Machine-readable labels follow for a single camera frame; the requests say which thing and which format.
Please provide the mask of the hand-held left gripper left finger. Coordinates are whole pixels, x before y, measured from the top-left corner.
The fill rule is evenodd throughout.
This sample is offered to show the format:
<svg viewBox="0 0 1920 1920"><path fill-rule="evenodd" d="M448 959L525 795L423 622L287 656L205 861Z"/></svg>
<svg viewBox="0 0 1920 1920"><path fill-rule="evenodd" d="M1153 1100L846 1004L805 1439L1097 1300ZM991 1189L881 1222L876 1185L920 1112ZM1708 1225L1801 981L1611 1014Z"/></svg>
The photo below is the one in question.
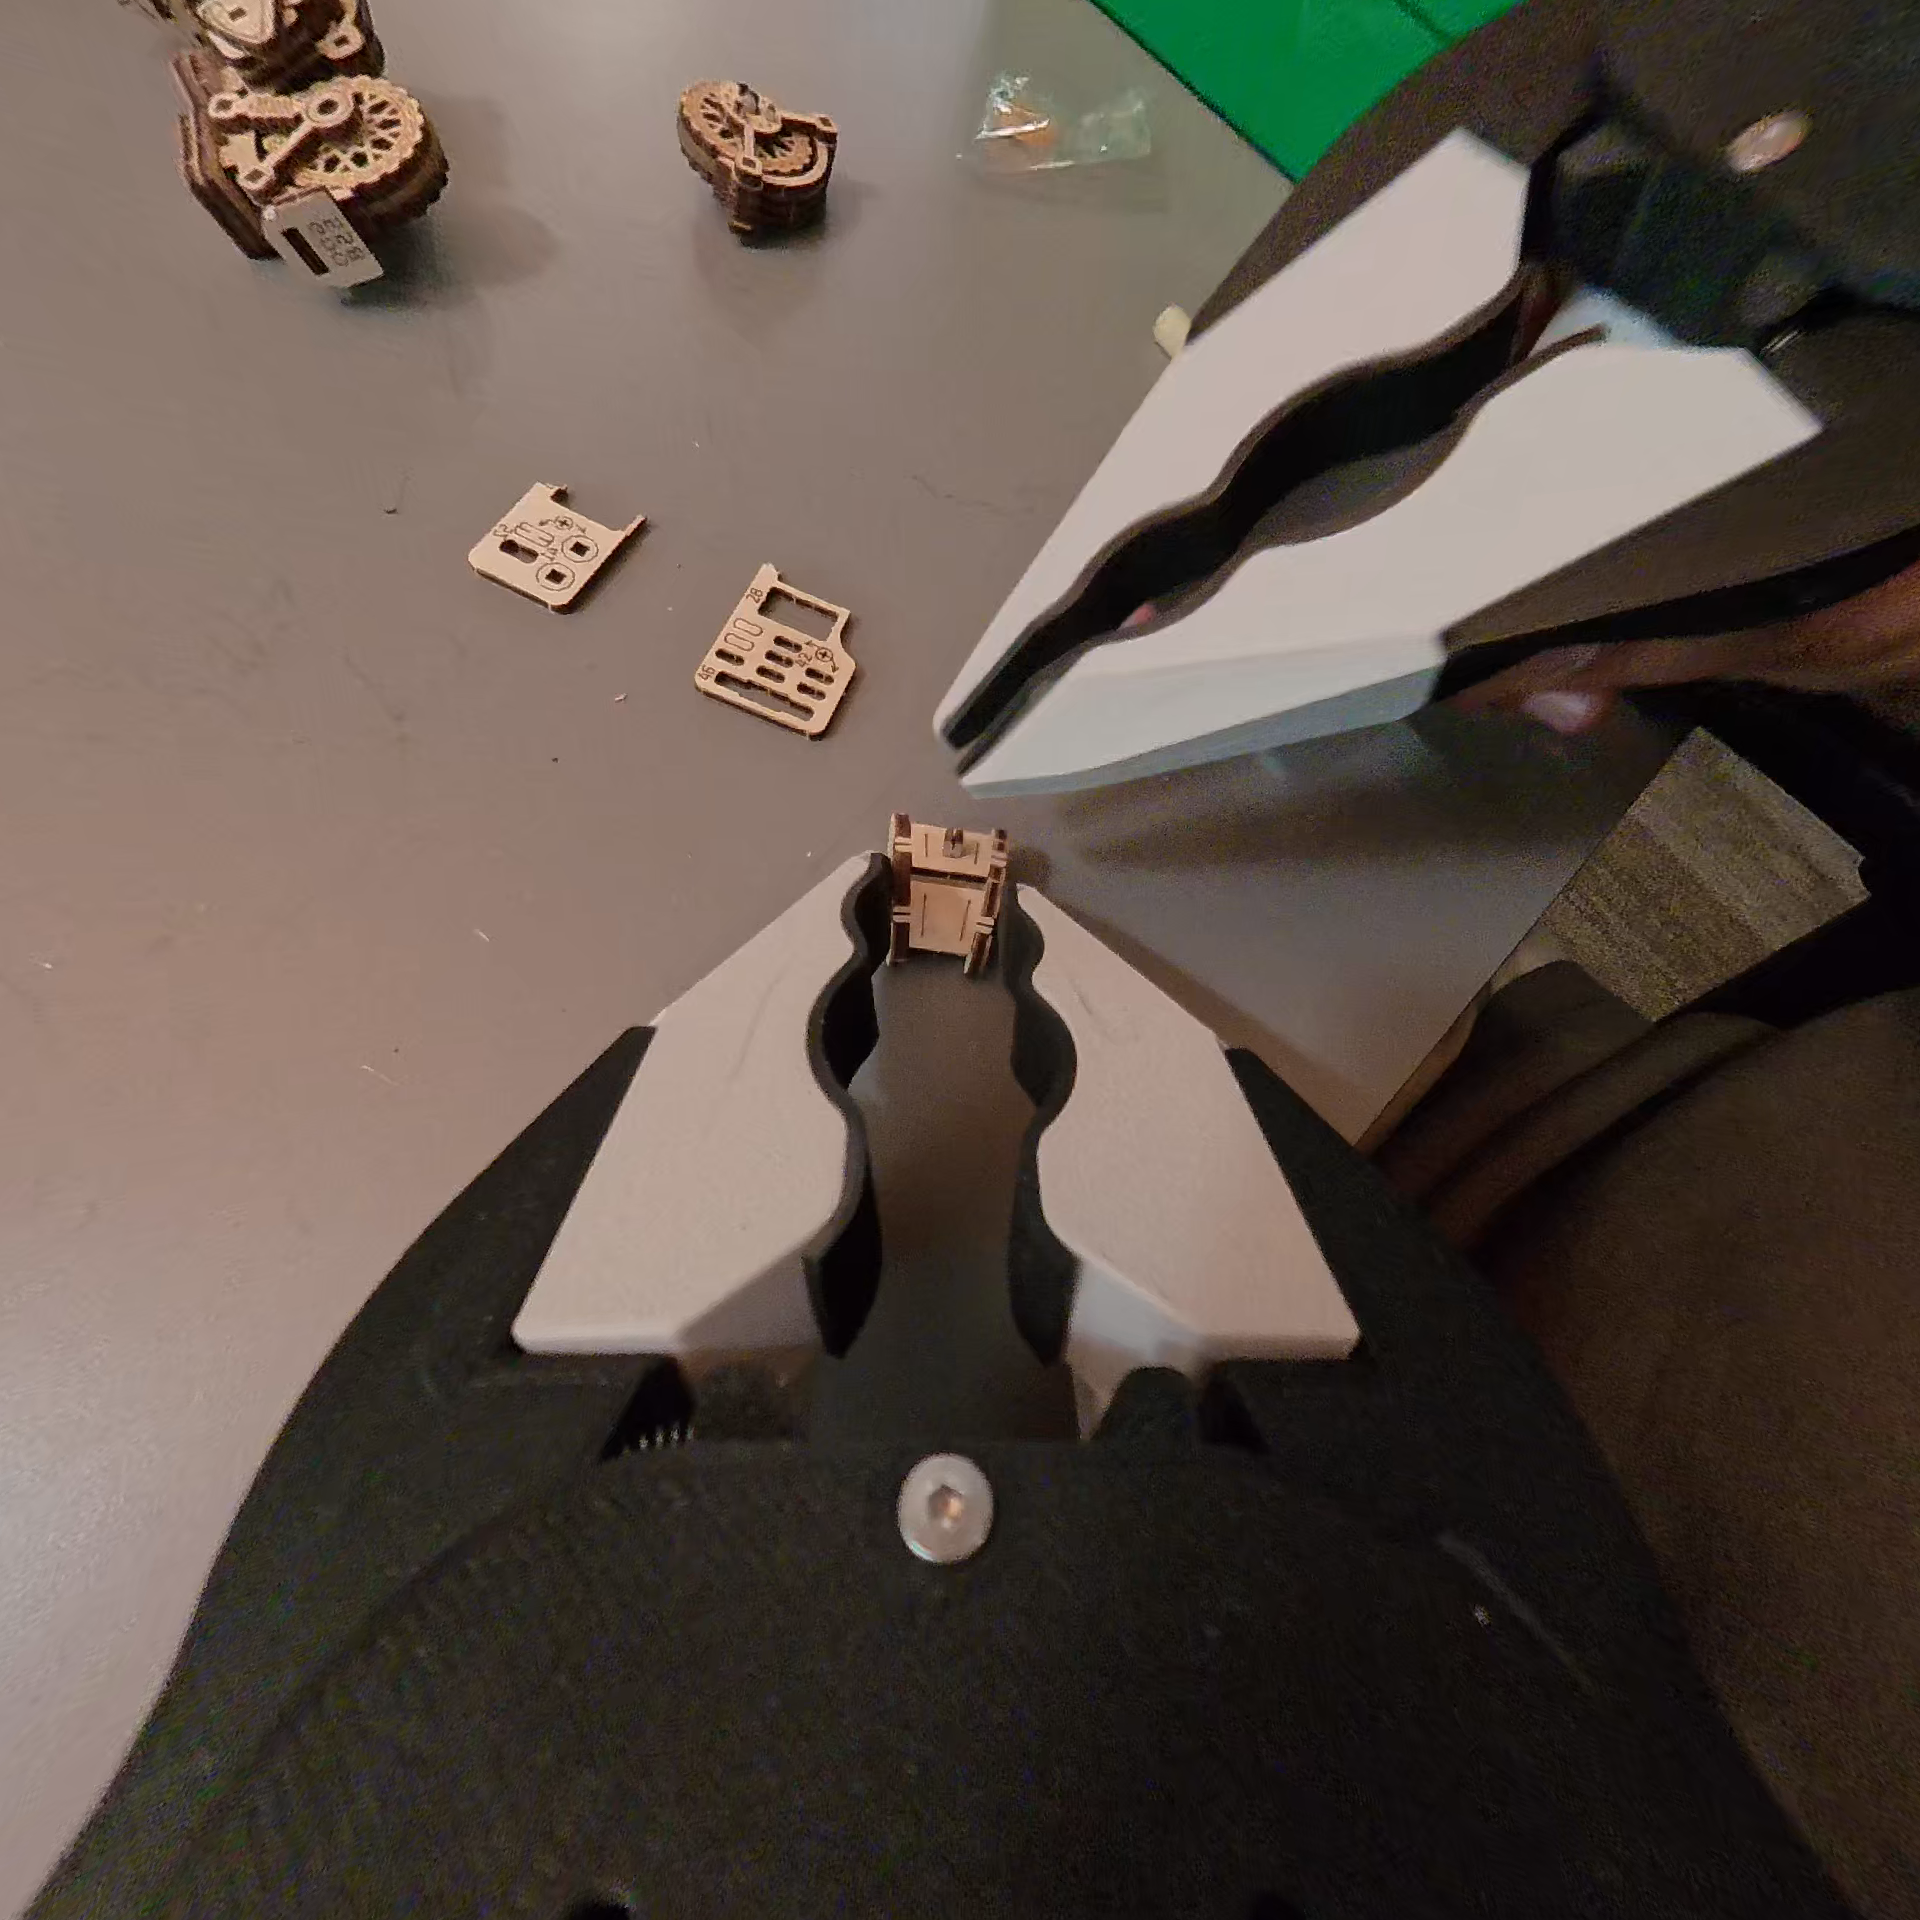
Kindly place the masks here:
<svg viewBox="0 0 1920 1920"><path fill-rule="evenodd" d="M514 1314L533 1357L844 1357L878 1296L849 1086L878 1039L892 877L852 856L643 1031Z"/></svg>

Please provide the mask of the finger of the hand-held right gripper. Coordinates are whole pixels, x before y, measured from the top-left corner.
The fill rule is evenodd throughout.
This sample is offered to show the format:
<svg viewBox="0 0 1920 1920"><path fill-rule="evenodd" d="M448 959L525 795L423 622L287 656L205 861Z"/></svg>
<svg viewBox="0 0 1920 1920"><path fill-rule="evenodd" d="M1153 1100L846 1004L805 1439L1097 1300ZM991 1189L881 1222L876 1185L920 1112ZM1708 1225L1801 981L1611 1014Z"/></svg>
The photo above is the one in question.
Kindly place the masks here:
<svg viewBox="0 0 1920 1920"><path fill-rule="evenodd" d="M1307 475L1425 438L1512 354L1530 169L1455 130L1188 332L936 709L1034 743L1042 694L1139 602L1231 572Z"/></svg>
<svg viewBox="0 0 1920 1920"><path fill-rule="evenodd" d="M1093 646L958 778L981 797L1059 795L1394 723L1437 691L1465 615L1816 433L1747 350L1570 341L1486 398L1398 504Z"/></svg>

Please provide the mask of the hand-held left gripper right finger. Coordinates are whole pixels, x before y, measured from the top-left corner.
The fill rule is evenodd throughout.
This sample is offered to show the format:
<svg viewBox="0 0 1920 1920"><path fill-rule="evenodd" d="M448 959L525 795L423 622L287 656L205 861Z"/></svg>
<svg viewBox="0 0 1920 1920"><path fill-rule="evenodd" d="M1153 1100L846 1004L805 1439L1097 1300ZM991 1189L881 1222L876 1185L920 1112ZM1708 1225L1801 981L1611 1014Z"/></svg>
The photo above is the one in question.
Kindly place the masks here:
<svg viewBox="0 0 1920 1920"><path fill-rule="evenodd" d="M1352 1357L1356 1314L1213 1029L1033 884L1003 979L1031 1101L1009 1303L1079 1434L1139 1371Z"/></svg>

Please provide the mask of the small wooden box part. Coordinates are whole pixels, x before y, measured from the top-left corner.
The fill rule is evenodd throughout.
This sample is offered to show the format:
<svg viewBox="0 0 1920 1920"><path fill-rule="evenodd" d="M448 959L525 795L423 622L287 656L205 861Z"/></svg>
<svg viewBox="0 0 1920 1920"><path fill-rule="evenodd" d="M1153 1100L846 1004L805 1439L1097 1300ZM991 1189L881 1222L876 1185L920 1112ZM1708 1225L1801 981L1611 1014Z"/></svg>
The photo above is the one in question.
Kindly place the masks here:
<svg viewBox="0 0 1920 1920"><path fill-rule="evenodd" d="M897 967L922 950L953 955L963 976L978 976L991 957L1009 850L1000 827L946 827L894 812L887 963Z"/></svg>

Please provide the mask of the grey desk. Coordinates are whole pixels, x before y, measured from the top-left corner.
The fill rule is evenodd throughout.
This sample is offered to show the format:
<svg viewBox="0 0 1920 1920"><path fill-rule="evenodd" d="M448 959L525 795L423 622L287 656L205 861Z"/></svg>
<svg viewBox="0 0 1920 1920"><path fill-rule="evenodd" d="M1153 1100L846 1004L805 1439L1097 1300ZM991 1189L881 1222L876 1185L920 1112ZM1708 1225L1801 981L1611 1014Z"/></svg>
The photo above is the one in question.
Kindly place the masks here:
<svg viewBox="0 0 1920 1920"><path fill-rule="evenodd" d="M361 298L185 192L170 38L3 5L3 1915L110 1786L336 1334L621 1029L892 809L1036 882L1348 1137L1669 754L1448 715L970 807L930 715L1283 177L1089 5L372 5L450 181ZM1149 101L999 177L985 86ZM692 83L839 130L734 235ZM551 613L533 483L648 528ZM694 670L849 612L806 740Z"/></svg>

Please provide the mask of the person's right hand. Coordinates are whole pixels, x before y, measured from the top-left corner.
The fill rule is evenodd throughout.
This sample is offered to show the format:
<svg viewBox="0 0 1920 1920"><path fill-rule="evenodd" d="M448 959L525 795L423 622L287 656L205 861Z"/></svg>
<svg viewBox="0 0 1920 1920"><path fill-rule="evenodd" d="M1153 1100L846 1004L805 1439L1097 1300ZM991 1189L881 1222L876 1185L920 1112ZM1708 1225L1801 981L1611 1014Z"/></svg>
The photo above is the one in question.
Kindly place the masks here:
<svg viewBox="0 0 1920 1920"><path fill-rule="evenodd" d="M1768 685L1851 701L1915 694L1917 568L1768 628L1546 650L1464 688L1450 706L1581 735L1626 695L1682 685Z"/></svg>

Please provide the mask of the green box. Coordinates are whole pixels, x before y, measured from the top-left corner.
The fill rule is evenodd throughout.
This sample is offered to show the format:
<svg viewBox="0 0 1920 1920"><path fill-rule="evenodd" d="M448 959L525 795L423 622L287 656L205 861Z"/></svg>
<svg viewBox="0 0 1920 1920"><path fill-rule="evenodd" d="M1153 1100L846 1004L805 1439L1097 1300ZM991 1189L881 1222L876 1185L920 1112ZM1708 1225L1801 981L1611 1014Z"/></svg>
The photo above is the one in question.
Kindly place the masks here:
<svg viewBox="0 0 1920 1920"><path fill-rule="evenodd" d="M1098 2L1243 141L1300 181L1334 140L1510 2Z"/></svg>

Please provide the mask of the clear plastic bag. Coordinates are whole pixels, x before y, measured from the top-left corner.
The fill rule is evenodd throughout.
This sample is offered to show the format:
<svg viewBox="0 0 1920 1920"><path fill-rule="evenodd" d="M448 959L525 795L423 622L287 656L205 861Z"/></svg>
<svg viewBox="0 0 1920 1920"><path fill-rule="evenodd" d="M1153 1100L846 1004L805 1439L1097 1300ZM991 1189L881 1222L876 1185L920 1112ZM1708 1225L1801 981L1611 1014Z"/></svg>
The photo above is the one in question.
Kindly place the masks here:
<svg viewBox="0 0 1920 1920"><path fill-rule="evenodd" d="M1149 101L1122 88L1083 103L1015 70L1000 70L983 91L961 160L999 177L1051 175L1156 153Z"/></svg>

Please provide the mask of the small wooden gear model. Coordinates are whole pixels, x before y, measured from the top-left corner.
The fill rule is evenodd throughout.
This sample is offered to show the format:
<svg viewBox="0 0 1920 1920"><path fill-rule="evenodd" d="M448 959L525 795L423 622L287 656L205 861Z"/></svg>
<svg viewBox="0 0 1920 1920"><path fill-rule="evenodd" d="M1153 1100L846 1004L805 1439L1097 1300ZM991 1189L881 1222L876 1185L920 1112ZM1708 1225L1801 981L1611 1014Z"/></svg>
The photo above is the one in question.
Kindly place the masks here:
<svg viewBox="0 0 1920 1920"><path fill-rule="evenodd" d="M827 113L786 109L745 83L692 83L680 96L675 130L734 235L758 241L826 216L839 141Z"/></svg>

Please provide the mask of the person's dark clothing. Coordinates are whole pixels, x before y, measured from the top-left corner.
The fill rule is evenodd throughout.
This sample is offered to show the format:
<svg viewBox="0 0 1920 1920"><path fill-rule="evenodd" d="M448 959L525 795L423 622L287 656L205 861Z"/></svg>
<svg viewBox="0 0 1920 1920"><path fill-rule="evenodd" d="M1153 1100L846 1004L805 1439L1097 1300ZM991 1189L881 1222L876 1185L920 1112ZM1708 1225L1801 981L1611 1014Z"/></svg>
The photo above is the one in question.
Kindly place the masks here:
<svg viewBox="0 0 1920 1920"><path fill-rule="evenodd" d="M1561 1381L1848 1905L1915 1915L1915 981L1650 1020L1536 935L1375 1163Z"/></svg>

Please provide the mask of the flat wooden piece with slots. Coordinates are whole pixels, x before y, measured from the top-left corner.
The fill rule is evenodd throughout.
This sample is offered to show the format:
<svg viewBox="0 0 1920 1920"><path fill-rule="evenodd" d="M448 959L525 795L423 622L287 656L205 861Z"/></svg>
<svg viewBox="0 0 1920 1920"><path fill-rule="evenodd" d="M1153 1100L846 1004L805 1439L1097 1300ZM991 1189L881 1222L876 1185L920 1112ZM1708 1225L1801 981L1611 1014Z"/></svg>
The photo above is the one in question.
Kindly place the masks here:
<svg viewBox="0 0 1920 1920"><path fill-rule="evenodd" d="M723 706L821 740L855 682L849 612L762 563L700 658L692 685Z"/></svg>

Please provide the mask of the flat wooden piece round holes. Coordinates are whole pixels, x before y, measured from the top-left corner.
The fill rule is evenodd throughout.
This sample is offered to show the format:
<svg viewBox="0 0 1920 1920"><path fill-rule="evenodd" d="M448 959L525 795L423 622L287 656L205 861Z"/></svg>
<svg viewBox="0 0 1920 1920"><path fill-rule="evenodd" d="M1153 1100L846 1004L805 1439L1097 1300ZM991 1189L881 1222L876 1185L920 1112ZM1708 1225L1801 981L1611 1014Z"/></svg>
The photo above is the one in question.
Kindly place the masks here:
<svg viewBox="0 0 1920 1920"><path fill-rule="evenodd" d="M648 515L636 515L607 524L577 512L564 485L533 483L471 545L466 568L544 612L567 613L648 522Z"/></svg>

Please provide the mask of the large wooden gear model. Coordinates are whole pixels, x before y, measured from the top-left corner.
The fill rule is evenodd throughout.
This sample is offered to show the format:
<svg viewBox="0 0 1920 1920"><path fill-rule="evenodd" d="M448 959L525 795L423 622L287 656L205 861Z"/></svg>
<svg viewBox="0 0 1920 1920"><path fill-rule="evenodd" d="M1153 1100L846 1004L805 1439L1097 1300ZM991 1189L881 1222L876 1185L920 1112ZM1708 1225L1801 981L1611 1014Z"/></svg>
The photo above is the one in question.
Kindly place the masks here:
<svg viewBox="0 0 1920 1920"><path fill-rule="evenodd" d="M260 86L202 46L178 52L170 70L178 171L189 195L244 258L277 260L304 286L314 283L262 235L268 203L325 190L379 256L379 241L420 218L445 190L448 164L431 118L382 75L333 70ZM316 288L349 293L365 286Z"/></svg>

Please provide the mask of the pale wooden slotted plate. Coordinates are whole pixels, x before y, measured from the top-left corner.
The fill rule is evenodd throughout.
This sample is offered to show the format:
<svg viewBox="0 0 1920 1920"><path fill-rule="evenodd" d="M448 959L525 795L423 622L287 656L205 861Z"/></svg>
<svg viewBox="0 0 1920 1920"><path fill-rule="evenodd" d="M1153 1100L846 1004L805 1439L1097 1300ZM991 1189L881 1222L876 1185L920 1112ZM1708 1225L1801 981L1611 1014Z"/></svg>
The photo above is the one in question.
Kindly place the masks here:
<svg viewBox="0 0 1920 1920"><path fill-rule="evenodd" d="M382 279L382 264L325 190L302 190L260 211L268 249L310 283L346 291Z"/></svg>

